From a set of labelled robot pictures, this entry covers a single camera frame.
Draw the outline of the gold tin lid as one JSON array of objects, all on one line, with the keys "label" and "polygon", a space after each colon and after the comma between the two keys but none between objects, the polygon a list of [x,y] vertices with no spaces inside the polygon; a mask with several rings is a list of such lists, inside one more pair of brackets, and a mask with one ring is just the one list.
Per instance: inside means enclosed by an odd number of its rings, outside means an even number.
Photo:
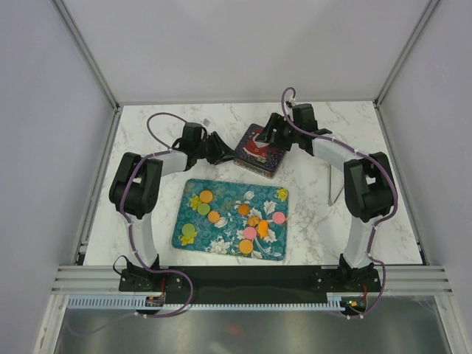
[{"label": "gold tin lid", "polygon": [[281,159],[285,156],[286,152],[284,150],[277,149],[269,143],[261,143],[254,140],[262,130],[262,126],[250,124],[235,148],[236,157],[255,156],[259,159]]}]

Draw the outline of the square cookie tin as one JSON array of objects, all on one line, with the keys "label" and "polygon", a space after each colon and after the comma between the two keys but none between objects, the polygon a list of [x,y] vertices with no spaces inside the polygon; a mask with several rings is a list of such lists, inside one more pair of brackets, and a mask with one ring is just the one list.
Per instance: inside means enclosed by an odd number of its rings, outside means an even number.
[{"label": "square cookie tin", "polygon": [[273,179],[284,158],[283,156],[281,159],[259,159],[255,156],[238,156],[235,158],[234,164],[262,177]]}]

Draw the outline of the metal tongs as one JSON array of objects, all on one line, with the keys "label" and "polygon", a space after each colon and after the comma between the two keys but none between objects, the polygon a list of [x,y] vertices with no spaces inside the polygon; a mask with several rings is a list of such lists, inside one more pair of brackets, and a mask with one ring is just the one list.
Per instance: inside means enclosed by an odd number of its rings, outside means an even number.
[{"label": "metal tongs", "polygon": [[339,200],[341,194],[344,192],[344,186],[341,186],[337,193],[333,192],[333,168],[329,164],[327,166],[327,205],[332,207],[337,200]]}]

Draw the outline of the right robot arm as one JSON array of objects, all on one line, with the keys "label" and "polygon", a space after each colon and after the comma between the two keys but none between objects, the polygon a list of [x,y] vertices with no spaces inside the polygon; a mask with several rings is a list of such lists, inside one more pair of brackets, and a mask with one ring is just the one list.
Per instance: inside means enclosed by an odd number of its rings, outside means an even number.
[{"label": "right robot arm", "polygon": [[383,152],[366,154],[338,140],[326,128],[319,128],[313,106],[282,102],[282,112],[273,113],[258,142],[289,151],[298,145],[343,174],[344,202],[352,216],[346,248],[339,257],[335,283],[354,291],[378,278],[372,245],[380,223],[398,209],[389,158]]}]

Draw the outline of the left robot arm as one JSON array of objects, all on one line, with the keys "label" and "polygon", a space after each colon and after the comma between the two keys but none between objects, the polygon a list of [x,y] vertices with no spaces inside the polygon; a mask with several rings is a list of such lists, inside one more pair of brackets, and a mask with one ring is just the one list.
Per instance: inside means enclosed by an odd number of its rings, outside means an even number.
[{"label": "left robot arm", "polygon": [[208,133],[198,123],[185,124],[181,137],[162,152],[122,156],[108,195],[125,219],[131,249],[126,268],[119,273],[120,291],[155,291],[168,274],[183,277],[181,271],[161,269],[154,245],[151,215],[162,177],[188,171],[200,159],[218,165],[235,157],[236,152],[216,132]]}]

